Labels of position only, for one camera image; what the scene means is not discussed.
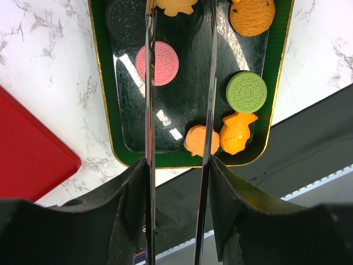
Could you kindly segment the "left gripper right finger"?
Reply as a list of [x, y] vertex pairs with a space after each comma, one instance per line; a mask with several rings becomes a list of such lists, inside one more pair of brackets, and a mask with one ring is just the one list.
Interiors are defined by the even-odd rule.
[[311, 208], [267, 194], [217, 157], [210, 164], [210, 205], [223, 264], [351, 264], [352, 205]]

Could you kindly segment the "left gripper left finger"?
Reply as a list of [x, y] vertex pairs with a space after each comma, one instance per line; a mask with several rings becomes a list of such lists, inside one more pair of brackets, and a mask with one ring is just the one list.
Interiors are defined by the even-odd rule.
[[1, 200], [2, 264], [132, 264], [145, 214], [146, 160], [61, 206]]

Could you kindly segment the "pink sandwich cookie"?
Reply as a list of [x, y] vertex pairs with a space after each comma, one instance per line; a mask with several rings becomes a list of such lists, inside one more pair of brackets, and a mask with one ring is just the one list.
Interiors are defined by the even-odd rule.
[[[179, 59], [175, 50], [163, 41], [156, 41], [154, 48], [154, 84], [155, 86], [164, 86], [176, 77], [179, 69]], [[146, 47], [143, 46], [139, 49], [135, 59], [135, 68], [143, 81], [146, 74], [145, 55]]]

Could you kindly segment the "black sandwich cookie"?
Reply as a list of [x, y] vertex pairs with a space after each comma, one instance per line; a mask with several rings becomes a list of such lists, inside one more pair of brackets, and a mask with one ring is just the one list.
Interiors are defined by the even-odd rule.
[[105, 10], [105, 24], [110, 37], [119, 44], [128, 47], [145, 43], [146, 1], [113, 0]]

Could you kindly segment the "metal tweezers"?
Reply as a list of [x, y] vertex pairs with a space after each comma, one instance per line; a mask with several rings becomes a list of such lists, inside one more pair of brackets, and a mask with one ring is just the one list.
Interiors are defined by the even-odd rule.
[[[204, 156], [202, 160], [202, 176], [199, 209], [197, 212], [194, 264], [202, 263], [204, 246], [206, 205], [208, 196], [208, 182], [210, 176], [211, 146], [213, 134], [213, 121], [217, 88], [217, 2], [211, 1], [211, 29], [212, 29], [212, 56], [210, 68], [210, 82], [207, 102], [207, 119], [204, 143]], [[147, 264], [156, 263], [156, 153], [155, 153], [155, 43], [157, 11], [153, 1], [146, 2], [146, 39], [145, 39], [145, 157], [149, 171], [146, 184], [146, 247]]]

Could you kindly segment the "orange star cookie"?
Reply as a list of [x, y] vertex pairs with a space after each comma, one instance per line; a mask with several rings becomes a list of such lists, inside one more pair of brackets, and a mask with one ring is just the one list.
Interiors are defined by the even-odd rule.
[[190, 15], [194, 12], [193, 5], [198, 0], [157, 0], [157, 6], [163, 9], [166, 16], [174, 17], [178, 13]]

